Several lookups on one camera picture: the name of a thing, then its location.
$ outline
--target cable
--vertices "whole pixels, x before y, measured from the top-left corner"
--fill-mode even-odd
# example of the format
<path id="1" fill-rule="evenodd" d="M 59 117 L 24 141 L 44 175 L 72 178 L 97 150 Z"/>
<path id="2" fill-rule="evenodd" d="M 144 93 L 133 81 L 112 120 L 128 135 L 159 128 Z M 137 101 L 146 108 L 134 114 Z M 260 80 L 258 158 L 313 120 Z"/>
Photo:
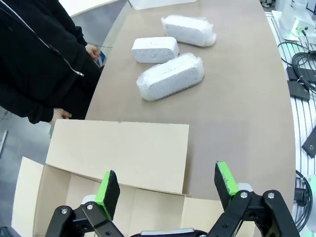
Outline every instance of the cable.
<path id="1" fill-rule="evenodd" d="M 299 52 L 296 53 L 293 57 L 292 57 L 292 63 L 290 64 L 293 67 L 293 70 L 296 74 L 296 76 L 299 78 L 297 82 L 301 82 L 302 84 L 305 85 L 305 87 L 310 90 L 312 93 L 316 94 L 316 87 L 314 85 L 312 85 L 310 83 L 310 81 L 314 81 L 314 78 L 308 78 L 310 77 L 309 75 L 303 76 L 303 74 L 301 73 L 301 66 L 305 65 L 306 63 L 308 63 L 309 67 L 311 69 L 313 69 L 312 65 L 311 65 L 311 61 L 316 61 L 316 51 L 310 51 L 310 47 L 309 47 L 309 41 L 308 41 L 308 37 L 306 36 L 306 33 L 304 30 L 301 30 L 303 35 L 306 37 L 307 40 L 307 44 L 308 47 L 304 47 L 302 46 L 304 49 L 307 49 L 308 52 Z"/>
<path id="2" fill-rule="evenodd" d="M 88 44 L 91 44 L 91 45 L 94 45 L 94 46 L 97 46 L 97 47 L 100 47 L 100 48 L 112 48 L 112 47 L 107 47 L 107 46 L 101 46 L 101 45 L 98 45 L 98 44 L 95 44 L 95 43 L 90 43 L 90 42 L 87 42 Z"/>
<path id="3" fill-rule="evenodd" d="M 314 12 L 313 10 L 309 9 L 308 7 L 306 7 L 306 9 L 310 11 L 311 13 L 313 13 L 314 15 L 316 15 L 316 12 Z"/>
<path id="4" fill-rule="evenodd" d="M 306 226 L 306 224 L 308 222 L 308 219 L 309 219 L 309 217 L 311 215 L 311 211 L 312 211 L 312 207 L 313 207 L 313 193 L 312 193 L 312 189 L 311 189 L 311 186 L 310 186 L 309 182 L 307 181 L 307 179 L 298 170 L 296 171 L 296 175 L 298 175 L 301 178 L 301 180 L 303 180 L 303 182 L 305 183 L 306 190 L 307 190 L 308 196 L 309 196 L 309 200 L 307 202 L 306 207 L 303 210 L 302 215 L 295 222 L 297 230 L 299 232 L 301 232 L 301 230 Z"/>
<path id="5" fill-rule="evenodd" d="M 308 52 L 310 52 L 310 43 L 308 41 L 307 35 L 306 35 L 305 31 L 302 28 L 301 28 L 301 32 L 305 36 L 305 38 L 307 40 L 307 48 L 308 48 Z"/>
<path id="6" fill-rule="evenodd" d="M 277 45 L 277 47 L 279 48 L 279 47 L 280 47 L 281 45 L 283 45 L 283 44 L 296 45 L 297 47 L 301 47 L 301 48 L 303 48 L 303 49 L 309 51 L 309 48 L 306 48 L 306 47 L 302 46 L 301 44 L 298 44 L 298 43 L 292 42 L 292 41 L 286 41 L 286 42 L 279 43 L 279 44 Z M 285 59 L 283 59 L 282 57 L 281 57 L 281 60 L 282 60 L 284 63 L 286 63 L 286 64 L 292 66 L 292 63 L 287 62 L 287 61 L 286 61 Z"/>

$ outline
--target white box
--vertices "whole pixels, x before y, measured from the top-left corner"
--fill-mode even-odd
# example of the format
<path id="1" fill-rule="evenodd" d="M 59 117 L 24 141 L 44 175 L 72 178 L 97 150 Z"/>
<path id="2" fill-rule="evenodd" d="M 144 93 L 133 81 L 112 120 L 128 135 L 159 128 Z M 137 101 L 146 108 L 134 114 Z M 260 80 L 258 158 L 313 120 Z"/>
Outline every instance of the white box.
<path id="1" fill-rule="evenodd" d="M 133 5 L 133 7 L 136 10 L 195 1 L 197 0 L 129 0 L 129 2 Z"/>
<path id="2" fill-rule="evenodd" d="M 138 38 L 132 54 L 139 63 L 166 63 L 178 56 L 179 46 L 174 37 Z"/>

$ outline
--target white package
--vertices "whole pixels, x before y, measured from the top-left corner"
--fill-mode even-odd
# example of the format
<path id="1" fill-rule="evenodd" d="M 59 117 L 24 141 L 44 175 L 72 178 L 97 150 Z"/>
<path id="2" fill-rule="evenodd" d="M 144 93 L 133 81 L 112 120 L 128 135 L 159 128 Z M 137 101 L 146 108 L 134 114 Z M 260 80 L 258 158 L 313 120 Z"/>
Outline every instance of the white package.
<path id="1" fill-rule="evenodd" d="M 202 59 L 186 53 L 149 68 L 136 84 L 144 100 L 154 101 L 198 84 L 203 76 Z"/>
<path id="2" fill-rule="evenodd" d="M 216 41 L 213 24 L 205 18 L 170 15 L 161 21 L 167 35 L 174 37 L 178 42 L 209 47 Z"/>
<path id="3" fill-rule="evenodd" d="M 138 38 L 132 54 L 139 63 L 165 63 L 178 56 L 179 46 L 174 37 Z"/>

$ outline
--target black cable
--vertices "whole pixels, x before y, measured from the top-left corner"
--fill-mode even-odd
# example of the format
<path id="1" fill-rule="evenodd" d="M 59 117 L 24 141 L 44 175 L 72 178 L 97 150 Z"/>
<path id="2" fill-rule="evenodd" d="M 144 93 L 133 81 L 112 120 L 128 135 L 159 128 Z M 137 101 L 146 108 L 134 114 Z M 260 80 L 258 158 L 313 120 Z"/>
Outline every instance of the black cable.
<path id="1" fill-rule="evenodd" d="M 312 68 L 311 60 L 316 60 L 316 51 L 310 51 L 308 53 L 296 53 L 292 58 L 292 67 L 296 74 L 296 76 L 299 78 L 298 81 L 302 82 L 309 90 L 311 90 L 313 93 L 316 94 L 316 87 L 313 86 L 311 83 L 308 82 L 308 80 L 302 76 L 302 73 L 300 73 L 301 70 L 301 61 L 304 61 L 304 63 L 308 62 L 310 68 Z"/>
<path id="2" fill-rule="evenodd" d="M 283 45 L 283 44 L 296 45 L 296 46 L 298 46 L 298 47 L 301 47 L 301 48 L 303 48 L 303 49 L 309 51 L 308 48 L 306 48 L 306 47 L 304 47 L 304 46 L 302 46 L 301 44 L 298 44 L 298 43 L 296 43 L 296 42 L 292 42 L 292 41 L 286 41 L 286 42 L 279 43 L 279 44 L 277 45 L 277 47 L 279 48 L 279 47 L 280 47 L 281 45 Z M 292 63 L 287 62 L 287 61 L 286 61 L 285 59 L 283 59 L 282 57 L 281 57 L 281 60 L 282 60 L 284 63 L 286 63 L 286 64 L 292 66 Z"/>
<path id="3" fill-rule="evenodd" d="M 309 43 L 309 41 L 308 41 L 308 38 L 307 38 L 306 34 L 305 34 L 305 38 L 306 38 L 306 40 L 307 40 L 307 48 L 308 48 L 308 52 L 310 52 L 310 43 Z"/>
<path id="4" fill-rule="evenodd" d="M 112 47 L 107 47 L 107 46 L 101 46 L 101 45 L 98 45 L 98 44 L 95 44 L 95 43 L 90 43 L 90 42 L 87 42 L 88 44 L 91 44 L 91 45 L 94 45 L 94 46 L 97 46 L 97 47 L 100 47 L 100 48 L 112 48 Z"/>
<path id="5" fill-rule="evenodd" d="M 316 12 L 314 12 L 313 10 L 309 9 L 308 7 L 306 7 L 306 9 L 310 12 L 312 12 L 314 15 L 316 15 Z"/>
<path id="6" fill-rule="evenodd" d="M 312 192 L 311 186 L 310 186 L 309 182 L 307 181 L 307 179 L 298 170 L 296 171 L 296 175 L 298 175 L 301 178 L 301 180 L 303 180 L 303 182 L 305 183 L 306 190 L 307 190 L 308 196 L 309 196 L 308 203 L 307 203 L 306 207 L 304 208 L 304 211 L 303 211 L 301 217 L 295 223 L 297 230 L 299 232 L 301 232 L 301 230 L 306 226 L 308 219 L 311 215 L 311 211 L 312 211 L 312 207 L 313 207 L 313 192 Z"/>

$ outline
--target hoodie zipper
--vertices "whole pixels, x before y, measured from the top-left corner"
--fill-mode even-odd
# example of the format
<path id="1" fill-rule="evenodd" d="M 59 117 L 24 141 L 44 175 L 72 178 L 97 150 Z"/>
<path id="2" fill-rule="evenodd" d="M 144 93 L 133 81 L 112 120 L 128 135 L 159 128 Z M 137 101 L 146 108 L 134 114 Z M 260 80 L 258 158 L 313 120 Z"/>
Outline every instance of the hoodie zipper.
<path id="1" fill-rule="evenodd" d="M 51 51 L 53 51 L 55 54 L 57 54 L 58 56 L 60 56 L 65 62 L 66 64 L 68 65 L 68 67 L 74 72 L 76 73 L 77 75 L 81 76 L 81 77 L 84 77 L 84 74 L 79 72 L 79 71 L 76 71 L 75 69 L 73 69 L 73 67 L 70 65 L 70 63 L 68 62 L 68 60 L 66 58 L 64 58 L 61 53 L 56 49 L 54 48 L 52 45 L 50 44 L 47 44 L 45 43 L 37 34 L 36 32 L 22 19 L 22 17 L 19 16 L 18 13 L 16 13 L 10 6 L 8 6 L 4 1 L 0 0 L 0 2 L 2 2 L 12 13 L 14 13 L 14 15 L 16 15 L 19 20 L 30 30 L 33 32 L 33 34 L 47 47 L 49 48 Z"/>

